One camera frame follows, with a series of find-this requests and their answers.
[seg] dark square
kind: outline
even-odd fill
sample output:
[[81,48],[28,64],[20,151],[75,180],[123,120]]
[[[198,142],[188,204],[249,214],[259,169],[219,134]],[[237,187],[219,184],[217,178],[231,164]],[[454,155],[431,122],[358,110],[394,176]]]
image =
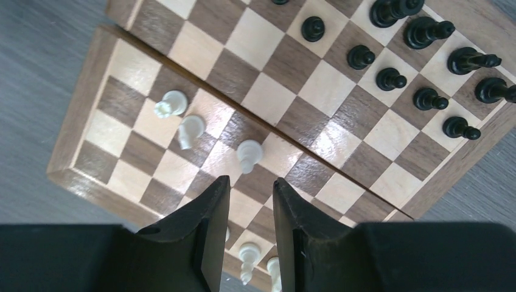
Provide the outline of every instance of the dark square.
[[360,86],[355,86],[333,115],[332,121],[363,140],[388,109]]
[[362,142],[344,163],[341,170],[360,184],[370,188],[389,165],[391,165],[391,161],[387,157]]
[[224,49],[206,82],[241,103],[259,74],[257,69]]
[[122,123],[133,127],[144,105],[145,96],[110,76],[98,108]]
[[188,20],[226,44],[244,9],[241,0],[197,0]]
[[297,94],[320,61],[301,43],[285,35],[263,72]]
[[284,32],[296,18],[306,0],[290,0],[288,4],[277,5],[271,0],[252,0],[249,7]]
[[240,143],[245,140],[255,140],[260,144],[263,143],[269,133],[266,128],[257,122],[236,111],[218,140],[236,150]]
[[423,181],[449,154],[443,146],[420,132],[395,162]]
[[439,96],[450,99],[446,93],[432,84],[432,82],[428,81],[423,75],[418,74],[392,105],[391,109],[419,130],[423,130],[428,122],[438,113],[436,109],[421,111],[414,106],[414,95],[421,88],[435,89]]
[[75,168],[107,184],[118,159],[94,144],[84,141]]
[[151,179],[140,203],[160,214],[168,215],[176,210],[181,199],[183,199],[182,194],[155,179]]
[[335,172],[313,157],[303,154],[285,180],[310,196],[316,196]]
[[328,62],[328,64],[335,67],[335,69],[342,72],[342,74],[346,75],[355,83],[358,83],[368,70],[368,68],[355,70],[351,68],[347,62],[347,54],[358,45],[368,47],[376,57],[378,57],[383,50],[382,44],[373,39],[373,37],[352,21],[349,21],[324,56],[324,61]]
[[265,204],[273,194],[277,175],[256,164],[251,173],[242,175],[233,188],[248,195],[257,202]]
[[167,55],[184,20],[155,0],[144,0],[130,32],[149,46]]
[[152,176],[165,149],[132,131],[120,159]]
[[206,158],[210,154],[213,146],[217,140],[207,132],[204,132],[201,137],[193,140],[192,148],[182,150],[178,142],[179,132],[176,133],[174,139],[170,141],[169,150],[176,153],[180,157],[190,161],[197,167],[202,167]]
[[297,96],[277,123],[276,128],[309,147],[319,136],[330,118]]
[[394,207],[386,201],[365,192],[344,215],[357,223],[381,222],[392,211],[394,211]]

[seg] wooden chessboard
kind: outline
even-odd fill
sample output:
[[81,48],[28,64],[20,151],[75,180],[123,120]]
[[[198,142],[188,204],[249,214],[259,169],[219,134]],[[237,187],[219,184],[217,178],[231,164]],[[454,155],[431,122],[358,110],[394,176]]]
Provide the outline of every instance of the wooden chessboard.
[[[472,11],[485,7],[429,1],[456,17],[458,31],[424,50],[411,50],[403,42],[409,21],[420,16],[444,19],[425,5],[418,15],[379,29],[369,20],[373,2],[111,0],[106,13],[357,184],[418,218],[493,146],[492,141],[501,139],[500,131],[506,133],[515,124],[508,113],[514,107],[505,101],[480,103],[475,86],[485,77],[501,77],[510,85],[516,78],[504,67],[463,76],[447,70],[447,58],[455,49],[470,46],[483,52],[461,33],[465,28],[475,38],[469,29],[479,24],[467,24],[466,17],[458,14],[475,22],[479,16]],[[315,43],[301,35],[301,24],[309,16],[321,17],[326,26],[323,38]],[[491,35],[477,43],[486,47],[486,37],[503,42],[496,36],[505,31],[480,20]],[[377,56],[362,71],[351,69],[346,60],[347,52],[359,44]],[[509,56],[505,63],[512,67],[514,58]],[[378,89],[375,76],[387,67],[398,69],[408,85],[391,92]],[[437,90],[449,99],[449,107],[416,109],[412,98],[422,87]],[[462,116],[480,128],[481,140],[447,137],[442,124],[451,116]],[[509,124],[495,129],[504,120]]]
[[[264,291],[271,287],[267,261],[277,256],[272,189],[278,177],[348,226],[411,220],[192,80],[123,30],[97,29],[48,166],[50,179],[143,227],[196,198],[216,177],[229,175],[231,236],[224,269],[239,277],[240,245],[257,243],[262,254],[251,285]],[[160,119],[155,104],[171,90],[186,94],[188,110]],[[193,148],[181,150],[177,129],[191,114],[206,121],[206,132]],[[243,175],[235,151],[247,139],[262,144],[264,157]]]

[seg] folding chessboard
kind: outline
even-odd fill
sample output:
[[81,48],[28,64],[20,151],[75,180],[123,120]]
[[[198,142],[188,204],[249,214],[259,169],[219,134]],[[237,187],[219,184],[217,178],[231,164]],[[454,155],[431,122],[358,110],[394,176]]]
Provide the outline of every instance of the folding chessboard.
[[[357,184],[417,218],[460,177],[456,172],[467,170],[462,156],[489,148],[479,145],[486,142],[447,137],[444,121],[464,117],[469,125],[482,128],[482,139],[497,141],[501,136],[491,136],[493,123],[514,109],[505,101],[480,103],[473,92],[486,77],[501,77],[510,85],[516,78],[503,67],[451,74],[446,61],[455,49],[482,50],[460,30],[424,50],[411,50],[403,42],[409,21],[420,16],[444,19],[425,5],[418,15],[379,29],[369,20],[373,3],[137,0],[128,5],[111,0],[107,14]],[[459,5],[456,10],[469,13]],[[326,27],[315,43],[301,35],[301,24],[310,16],[322,18]],[[377,56],[362,71],[351,69],[346,60],[347,52],[359,44]],[[375,76],[387,67],[398,69],[408,85],[381,91]],[[416,109],[412,98],[422,87],[437,90],[449,99],[449,107]],[[514,119],[509,123],[514,126]],[[473,164],[480,157],[471,157]]]
[[[272,189],[278,177],[349,226],[411,220],[189,78],[127,33],[97,29],[48,166],[50,179],[146,226],[196,198],[216,177],[229,175],[231,236],[224,269],[239,277],[240,245],[257,243],[262,254],[251,285],[264,291],[271,287],[267,261],[277,256]],[[188,110],[160,119],[154,107],[171,90],[185,93]],[[181,150],[177,129],[192,114],[205,120],[206,132]],[[264,157],[243,175],[235,151],[248,139],[262,144]]]

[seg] black pawn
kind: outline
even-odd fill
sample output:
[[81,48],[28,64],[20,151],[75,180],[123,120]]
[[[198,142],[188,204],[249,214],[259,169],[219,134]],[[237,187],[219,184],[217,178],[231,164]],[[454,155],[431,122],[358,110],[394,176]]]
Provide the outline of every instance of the black pawn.
[[419,13],[424,4],[425,0],[376,0],[369,18],[376,27],[391,27],[398,19]]
[[442,131],[450,138],[464,137],[468,140],[477,140],[481,134],[479,129],[468,126],[466,119],[463,117],[447,119],[442,126]]
[[422,111],[431,109],[444,110],[448,107],[448,100],[440,97],[437,91],[431,88],[422,88],[414,95],[414,105]]
[[301,26],[301,34],[311,43],[320,40],[324,35],[324,21],[317,16],[308,17]]
[[449,38],[454,31],[455,26],[450,21],[438,23],[431,17],[416,18],[405,29],[405,44],[414,50],[421,50],[436,40]]
[[486,78],[476,86],[475,95],[483,103],[495,103],[501,99],[516,103],[516,85],[507,87],[503,79]]
[[448,70],[457,75],[466,75],[480,68],[499,66],[501,59],[496,55],[484,55],[472,47],[462,47],[451,53],[448,58]]
[[355,70],[362,70],[365,67],[371,65],[376,56],[366,46],[356,46],[349,51],[347,54],[347,63]]
[[383,91],[392,91],[406,86],[406,77],[394,68],[386,68],[376,75],[376,85]]

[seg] light square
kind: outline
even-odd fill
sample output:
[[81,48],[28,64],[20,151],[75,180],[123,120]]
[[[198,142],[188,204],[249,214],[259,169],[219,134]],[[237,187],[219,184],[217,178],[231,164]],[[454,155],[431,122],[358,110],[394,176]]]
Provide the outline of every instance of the light square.
[[86,140],[116,157],[120,157],[131,129],[117,119],[95,110],[86,134]]
[[224,46],[190,22],[185,22],[169,58],[205,80]]
[[237,189],[231,189],[228,217],[231,221],[243,228],[247,228],[261,208],[262,204],[239,192]]
[[154,172],[154,178],[180,193],[186,193],[198,172],[197,166],[167,150]]
[[258,162],[272,173],[284,178],[303,152],[294,145],[270,133],[263,144],[263,158]]
[[[324,21],[324,36],[311,43],[301,35],[303,22],[311,16],[318,16]],[[307,0],[298,15],[290,24],[287,34],[300,42],[319,57],[324,57],[340,32],[344,29],[349,19],[339,12],[334,6],[324,0]]]
[[170,116],[160,119],[154,113],[155,106],[156,103],[153,100],[145,100],[142,111],[134,123],[134,130],[161,147],[168,148],[181,123],[181,118]]
[[275,126],[295,98],[296,94],[265,73],[260,73],[243,99],[242,106]]
[[150,175],[119,159],[107,187],[130,201],[138,202],[150,180]]
[[183,19],[188,19],[197,0],[157,0]]
[[473,75],[473,73],[455,75],[448,70],[448,57],[454,50],[462,47],[475,46],[464,35],[461,35],[459,32],[454,32],[421,70],[421,75],[426,77],[449,96],[455,95]]
[[[401,75],[406,77],[406,86],[401,89],[395,89],[392,91],[383,91],[378,85],[376,85],[376,76],[381,70],[386,68],[394,68],[400,72]],[[407,62],[403,61],[391,50],[385,48],[374,63],[369,67],[368,71],[358,82],[358,85],[369,92],[372,96],[376,97],[379,101],[383,102],[386,106],[392,106],[394,102],[401,96],[408,85],[417,76],[417,71],[412,68]]]
[[283,35],[280,29],[247,8],[229,37],[226,48],[261,71]]
[[468,125],[476,127],[480,120],[462,105],[453,99],[450,99],[448,107],[442,111],[439,111],[423,128],[423,133],[427,134],[441,146],[446,148],[448,151],[453,151],[464,138],[450,138],[442,131],[444,122],[450,117],[463,117],[468,121]]
[[325,115],[332,117],[355,85],[339,70],[321,60],[299,92],[299,96]]
[[110,74],[147,96],[161,63],[122,40],[117,40]]
[[336,173],[322,187],[315,198],[344,214],[364,192],[364,189]]
[[417,134],[416,127],[389,109],[364,141],[394,161]]
[[387,27],[385,29],[374,26],[371,22],[371,19],[369,18],[369,12],[371,11],[371,7],[375,1],[376,0],[364,0],[358,7],[355,14],[351,16],[351,21],[353,21],[379,43],[387,46],[394,35],[396,35],[398,30],[403,26],[407,18],[400,19],[393,26]]
[[216,178],[229,175],[231,186],[234,186],[242,175],[237,152],[220,141],[213,146],[201,169]]
[[244,230],[242,232],[241,236],[239,237],[239,239],[237,239],[237,241],[229,249],[228,253],[238,259],[240,247],[244,243],[248,243],[248,242],[252,242],[260,247],[261,253],[260,253],[260,257],[257,260],[257,262],[261,262],[262,259],[269,253],[271,248],[273,248],[273,246],[274,246],[274,244],[272,242],[269,242],[268,240],[264,239],[263,237],[258,236],[249,230]]
[[340,168],[360,145],[361,140],[337,123],[330,121],[315,139],[310,149]]
[[196,114],[203,117],[206,122],[206,132],[218,139],[234,112],[234,108],[205,90],[199,89],[189,105],[186,115]]
[[371,186],[371,190],[401,208],[420,185],[419,179],[396,163],[392,163]]

